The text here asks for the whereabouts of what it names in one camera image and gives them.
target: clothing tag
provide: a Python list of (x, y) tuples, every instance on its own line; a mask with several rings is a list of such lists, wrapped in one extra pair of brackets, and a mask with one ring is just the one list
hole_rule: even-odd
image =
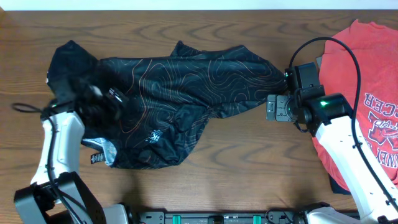
[(101, 161), (105, 161), (105, 155), (103, 152), (91, 155), (91, 164)]

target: wooden surface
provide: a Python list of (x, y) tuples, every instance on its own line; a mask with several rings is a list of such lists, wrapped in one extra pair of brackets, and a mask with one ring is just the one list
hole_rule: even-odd
[[(20, 223), (14, 192), (27, 187), (44, 139), (39, 116), (12, 111), (13, 102), (45, 106), (55, 49), (73, 39), (97, 58), (169, 55), (178, 40), (197, 49), (244, 44), (284, 70), (302, 43), (332, 36), (356, 18), (398, 29), (394, 11), (234, 12), (5, 12), (0, 30), (0, 222)], [(296, 64), (314, 61), (314, 43)], [(265, 105), (228, 119), (212, 119), (195, 151), (177, 167), (111, 169), (90, 165), (81, 147), (81, 178), (102, 206), (126, 202), (169, 211), (267, 210), (328, 202), (354, 209), (350, 196), (331, 192), (309, 134), (290, 123), (266, 121)]]

